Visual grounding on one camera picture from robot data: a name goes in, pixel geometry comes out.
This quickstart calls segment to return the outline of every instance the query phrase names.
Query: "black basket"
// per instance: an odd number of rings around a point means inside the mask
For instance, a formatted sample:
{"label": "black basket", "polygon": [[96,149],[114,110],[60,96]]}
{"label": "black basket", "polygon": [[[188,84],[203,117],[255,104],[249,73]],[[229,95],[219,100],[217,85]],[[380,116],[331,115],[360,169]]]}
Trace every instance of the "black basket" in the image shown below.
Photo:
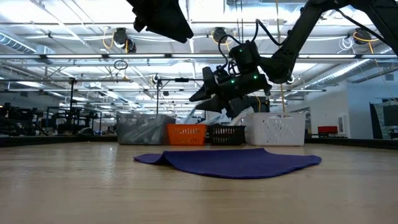
{"label": "black basket", "polygon": [[239,146],[245,143],[245,126],[210,126],[210,142],[218,146]]}

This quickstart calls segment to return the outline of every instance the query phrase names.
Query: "gray bin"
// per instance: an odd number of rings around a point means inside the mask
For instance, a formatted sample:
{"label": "gray bin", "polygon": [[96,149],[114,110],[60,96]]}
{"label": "gray bin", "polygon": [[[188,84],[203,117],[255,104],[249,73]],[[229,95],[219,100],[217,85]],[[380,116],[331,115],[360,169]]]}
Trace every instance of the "gray bin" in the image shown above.
{"label": "gray bin", "polygon": [[175,124],[164,114],[118,114],[116,119],[119,144],[168,144],[166,125]]}

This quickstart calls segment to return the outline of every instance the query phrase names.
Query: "plastic basket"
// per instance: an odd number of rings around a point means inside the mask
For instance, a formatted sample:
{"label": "plastic basket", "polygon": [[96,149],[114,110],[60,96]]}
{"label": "plastic basket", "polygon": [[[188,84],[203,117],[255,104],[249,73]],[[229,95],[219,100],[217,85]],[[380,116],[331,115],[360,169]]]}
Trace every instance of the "plastic basket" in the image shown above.
{"label": "plastic basket", "polygon": [[205,144],[205,124],[168,124],[170,145],[203,146]]}
{"label": "plastic basket", "polygon": [[256,146],[303,146],[305,113],[254,113],[244,118],[246,142]]}
{"label": "plastic basket", "polygon": [[239,146],[245,142],[245,126],[210,126],[210,142],[219,146]]}

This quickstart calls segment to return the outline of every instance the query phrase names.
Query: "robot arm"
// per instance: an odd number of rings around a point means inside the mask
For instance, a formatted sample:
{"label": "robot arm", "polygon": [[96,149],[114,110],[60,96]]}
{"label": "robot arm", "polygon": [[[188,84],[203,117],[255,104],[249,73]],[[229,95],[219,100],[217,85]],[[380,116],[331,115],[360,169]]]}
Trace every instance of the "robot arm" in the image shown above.
{"label": "robot arm", "polygon": [[291,78],[301,48],[322,13],[332,9],[339,10],[349,4],[369,16],[382,34],[381,40],[398,55],[398,23],[396,22],[398,5],[394,0],[309,0],[283,46],[271,58],[261,58],[259,66],[267,73],[269,80],[276,84],[287,82]]}
{"label": "robot arm", "polygon": [[[383,37],[347,17],[339,10],[349,4],[365,12]],[[398,5],[394,0],[309,0],[287,38],[283,43],[277,43],[281,45],[281,48],[271,58],[260,57],[254,43],[255,38],[243,44],[239,43],[229,52],[229,57],[235,61],[234,63],[239,69],[239,74],[229,73],[229,78],[225,78],[228,76],[228,72],[224,71],[226,64],[230,63],[228,59],[227,63],[218,67],[213,74],[209,72],[208,68],[204,68],[205,84],[190,98],[190,101],[208,100],[199,104],[196,109],[220,112],[226,108],[227,115],[232,116],[234,108],[230,103],[231,100],[242,98],[244,95],[258,90],[264,90],[266,95],[269,94],[271,86],[267,83],[265,75],[258,72],[257,66],[262,68],[273,83],[281,84],[291,80],[296,59],[305,41],[322,13],[332,9],[342,13],[345,18],[378,37],[398,54],[398,23],[395,22],[398,18],[396,16],[398,15]],[[259,20],[257,20],[257,30],[258,25],[267,32]]]}
{"label": "robot arm", "polygon": [[[171,39],[185,43],[187,38],[192,38],[193,33],[185,20],[178,0],[127,0],[133,7],[136,14],[134,27],[140,32],[144,26],[148,31],[164,35]],[[351,5],[354,8],[365,12],[377,27],[382,37],[350,17],[344,15],[339,9]],[[203,79],[205,84],[196,92],[190,101],[208,100],[199,104],[196,109],[220,112],[227,109],[227,115],[232,116],[233,108],[230,101],[235,98],[243,98],[247,94],[258,90],[264,90],[269,94],[271,86],[267,83],[266,76],[273,83],[285,83],[292,79],[292,71],[301,48],[317,24],[322,13],[328,10],[336,10],[343,17],[357,26],[367,30],[381,41],[389,45],[398,55],[398,5],[395,0],[308,0],[301,11],[301,15],[292,30],[288,33],[283,43],[271,58],[260,57],[257,45],[252,41],[240,43],[231,35],[220,39],[218,44],[220,53],[225,57],[226,63],[219,66],[212,72],[209,67],[203,68]],[[257,23],[269,34],[259,20]],[[220,49],[220,43],[224,38],[230,37],[239,45],[231,49],[228,58]],[[260,74],[257,66],[260,66],[266,73]]]}

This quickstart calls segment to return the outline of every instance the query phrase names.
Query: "red object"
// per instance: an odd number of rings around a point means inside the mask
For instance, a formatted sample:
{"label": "red object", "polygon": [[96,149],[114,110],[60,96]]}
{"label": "red object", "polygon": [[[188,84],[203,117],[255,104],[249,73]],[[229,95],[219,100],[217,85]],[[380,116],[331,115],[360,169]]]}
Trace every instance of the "red object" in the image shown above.
{"label": "red object", "polygon": [[337,126],[318,126],[319,133],[338,134]]}
{"label": "red object", "polygon": [[206,137],[205,124],[168,124],[170,145],[172,146],[203,146]]}

